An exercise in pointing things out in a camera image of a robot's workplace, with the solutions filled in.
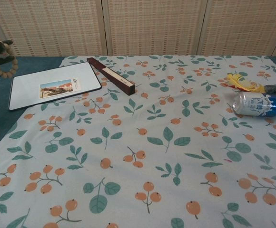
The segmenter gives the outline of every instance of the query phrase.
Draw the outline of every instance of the beverage can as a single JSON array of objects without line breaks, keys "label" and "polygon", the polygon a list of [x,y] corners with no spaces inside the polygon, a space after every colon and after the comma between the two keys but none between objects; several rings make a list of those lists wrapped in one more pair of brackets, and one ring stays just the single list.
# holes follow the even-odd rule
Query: beverage can
[{"label": "beverage can", "polygon": [[276,95],[239,92],[232,106],[236,114],[276,116]]}]

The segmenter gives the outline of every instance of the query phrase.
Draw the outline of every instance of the can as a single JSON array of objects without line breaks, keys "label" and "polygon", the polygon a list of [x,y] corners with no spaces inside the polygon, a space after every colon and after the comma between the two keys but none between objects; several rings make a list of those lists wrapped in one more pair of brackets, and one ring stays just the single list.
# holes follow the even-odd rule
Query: can
[{"label": "can", "polygon": [[239,92],[232,106],[236,114],[276,116],[276,95]]}]

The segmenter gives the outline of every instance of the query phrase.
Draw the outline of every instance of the whiteboard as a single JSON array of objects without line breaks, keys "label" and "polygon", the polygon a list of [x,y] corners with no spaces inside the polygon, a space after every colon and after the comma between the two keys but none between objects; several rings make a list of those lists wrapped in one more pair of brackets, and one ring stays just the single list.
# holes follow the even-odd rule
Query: whiteboard
[{"label": "whiteboard", "polygon": [[[42,92],[47,89],[41,88],[41,85],[43,84],[53,85],[52,83],[54,82],[69,79],[79,82],[79,88],[76,88],[76,91],[72,91],[72,88],[68,89],[68,87],[65,86],[66,84],[63,84],[64,87],[62,87],[65,88],[66,92],[64,92],[63,89],[60,89],[63,91],[61,94],[56,94],[57,92],[50,91]],[[17,76],[12,80],[8,109],[16,110],[101,88],[102,86],[89,63],[63,66],[52,70]]]}]

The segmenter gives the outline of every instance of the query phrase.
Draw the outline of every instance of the photo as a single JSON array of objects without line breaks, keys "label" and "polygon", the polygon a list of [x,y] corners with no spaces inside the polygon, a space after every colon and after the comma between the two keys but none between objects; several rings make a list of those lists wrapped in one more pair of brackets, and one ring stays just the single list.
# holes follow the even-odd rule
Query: photo
[{"label": "photo", "polygon": [[78,91],[78,84],[79,82],[77,79],[67,79],[63,81],[41,84],[39,86],[39,97],[46,98],[55,95],[70,93],[73,91]]}]

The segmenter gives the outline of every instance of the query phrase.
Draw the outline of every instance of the floral tablecloth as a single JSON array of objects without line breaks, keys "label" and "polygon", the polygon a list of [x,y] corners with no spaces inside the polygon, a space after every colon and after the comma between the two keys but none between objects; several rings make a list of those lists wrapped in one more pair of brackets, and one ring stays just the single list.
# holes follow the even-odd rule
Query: floral tablecloth
[{"label": "floral tablecloth", "polygon": [[276,117],[235,115],[224,84],[276,84],[270,59],[96,59],[136,93],[97,72],[101,90],[28,108],[0,142],[0,227],[276,228]]}]

